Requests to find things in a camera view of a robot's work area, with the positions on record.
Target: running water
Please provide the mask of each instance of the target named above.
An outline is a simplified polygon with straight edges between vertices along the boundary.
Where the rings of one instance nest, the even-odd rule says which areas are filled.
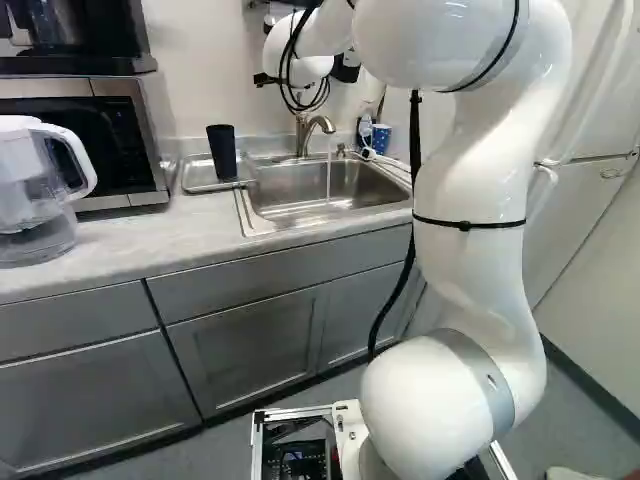
[[[331,200],[331,140],[327,148],[327,203]]]

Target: sink basin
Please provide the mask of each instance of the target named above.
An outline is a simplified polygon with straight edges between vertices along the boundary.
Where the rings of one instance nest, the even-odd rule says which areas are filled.
[[[390,170],[347,155],[331,161],[327,188],[328,166],[326,156],[250,160],[256,181],[236,191],[243,233],[253,236],[411,206],[409,186]]]

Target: gray floor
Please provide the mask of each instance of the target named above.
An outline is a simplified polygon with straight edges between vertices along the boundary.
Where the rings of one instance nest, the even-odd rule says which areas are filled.
[[[301,407],[355,398],[361,373],[361,369],[351,371],[274,406]],[[248,480],[250,419],[241,417],[182,443],[72,478]],[[640,466],[640,445],[553,365],[543,402],[501,443],[520,480],[538,480],[552,465],[610,478]],[[493,477],[495,472],[489,470]]]

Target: coffee maker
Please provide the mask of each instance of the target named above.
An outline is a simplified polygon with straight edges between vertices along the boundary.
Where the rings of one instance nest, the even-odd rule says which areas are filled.
[[[152,72],[141,0],[0,0],[0,75]]]

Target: countertop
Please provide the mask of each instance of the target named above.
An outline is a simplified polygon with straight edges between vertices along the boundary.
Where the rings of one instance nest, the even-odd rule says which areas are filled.
[[[402,225],[408,208],[244,237],[232,191],[173,196],[168,208],[81,221],[78,243],[49,262],[0,270],[0,305],[237,260]]]

